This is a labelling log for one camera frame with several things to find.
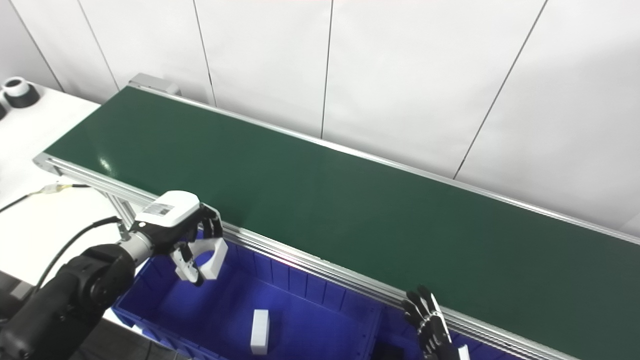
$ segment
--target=blue storage crate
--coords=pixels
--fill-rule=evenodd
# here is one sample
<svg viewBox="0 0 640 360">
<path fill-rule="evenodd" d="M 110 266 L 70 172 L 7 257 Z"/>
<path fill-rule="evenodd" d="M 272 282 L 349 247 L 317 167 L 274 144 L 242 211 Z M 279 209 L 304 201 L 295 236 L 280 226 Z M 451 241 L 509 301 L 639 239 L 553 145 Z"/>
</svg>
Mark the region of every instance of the blue storage crate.
<svg viewBox="0 0 640 360">
<path fill-rule="evenodd" d="M 197 288 L 168 257 L 152 258 L 113 306 L 127 325 L 197 359 L 255 359 L 254 309 L 269 310 L 270 359 L 366 360 L 382 305 L 228 242 L 220 275 Z M 198 257 L 203 263 L 210 254 Z"/>
</svg>

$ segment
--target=green conveyor belt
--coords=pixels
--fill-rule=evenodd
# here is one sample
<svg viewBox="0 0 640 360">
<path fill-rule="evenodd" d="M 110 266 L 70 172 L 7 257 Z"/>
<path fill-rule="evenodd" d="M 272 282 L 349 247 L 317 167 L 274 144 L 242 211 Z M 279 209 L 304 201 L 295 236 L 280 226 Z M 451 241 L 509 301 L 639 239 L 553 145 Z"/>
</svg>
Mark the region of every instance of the green conveyor belt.
<svg viewBox="0 0 640 360">
<path fill-rule="evenodd" d="M 633 243 L 135 88 L 46 153 L 575 357 L 640 358 Z"/>
</svg>

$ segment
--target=white wall panel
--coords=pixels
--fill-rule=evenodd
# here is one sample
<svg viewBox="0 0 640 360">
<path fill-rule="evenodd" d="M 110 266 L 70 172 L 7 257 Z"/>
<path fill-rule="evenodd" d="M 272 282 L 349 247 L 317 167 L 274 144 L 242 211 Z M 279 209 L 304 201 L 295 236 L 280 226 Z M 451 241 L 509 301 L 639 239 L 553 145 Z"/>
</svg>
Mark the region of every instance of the white wall panel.
<svg viewBox="0 0 640 360">
<path fill-rule="evenodd" d="M 220 108 L 320 136 L 330 0 L 196 0 Z"/>
<path fill-rule="evenodd" d="M 620 227 L 620 231 L 640 238 L 640 213 Z"/>
<path fill-rule="evenodd" d="M 66 93 L 104 102 L 118 91 L 76 0 L 12 0 Z"/>
<path fill-rule="evenodd" d="M 11 76 L 22 76 L 60 90 L 9 0 L 0 0 L 0 34 L 0 81 Z"/>
<path fill-rule="evenodd" d="M 144 72 L 213 104 L 192 1 L 80 1 L 118 86 Z"/>
<path fill-rule="evenodd" d="M 639 13 L 549 1 L 457 179 L 614 229 L 638 214 Z"/>
<path fill-rule="evenodd" d="M 323 138 L 452 177 L 542 3 L 336 0 Z"/>
</svg>

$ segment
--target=black and white cup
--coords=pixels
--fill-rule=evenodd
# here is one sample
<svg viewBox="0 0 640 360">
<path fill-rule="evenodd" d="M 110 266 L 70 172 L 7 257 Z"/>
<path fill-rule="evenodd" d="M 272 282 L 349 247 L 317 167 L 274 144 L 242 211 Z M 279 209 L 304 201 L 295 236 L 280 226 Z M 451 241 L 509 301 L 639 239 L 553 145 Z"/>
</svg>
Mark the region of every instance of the black and white cup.
<svg viewBox="0 0 640 360">
<path fill-rule="evenodd" d="M 13 108 L 26 108 L 40 100 L 40 94 L 36 88 L 20 76 L 5 80 L 2 89 L 4 98 Z"/>
</svg>

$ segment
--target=white block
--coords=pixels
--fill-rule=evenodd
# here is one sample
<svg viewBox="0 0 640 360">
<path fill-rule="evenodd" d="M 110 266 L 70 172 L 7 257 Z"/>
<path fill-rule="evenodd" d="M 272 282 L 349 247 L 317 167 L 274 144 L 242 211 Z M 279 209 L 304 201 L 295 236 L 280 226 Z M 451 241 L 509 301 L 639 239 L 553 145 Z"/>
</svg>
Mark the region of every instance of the white block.
<svg viewBox="0 0 640 360">
<path fill-rule="evenodd" d="M 269 310 L 253 310 L 251 330 L 251 352 L 266 355 L 269 345 Z"/>
</svg>

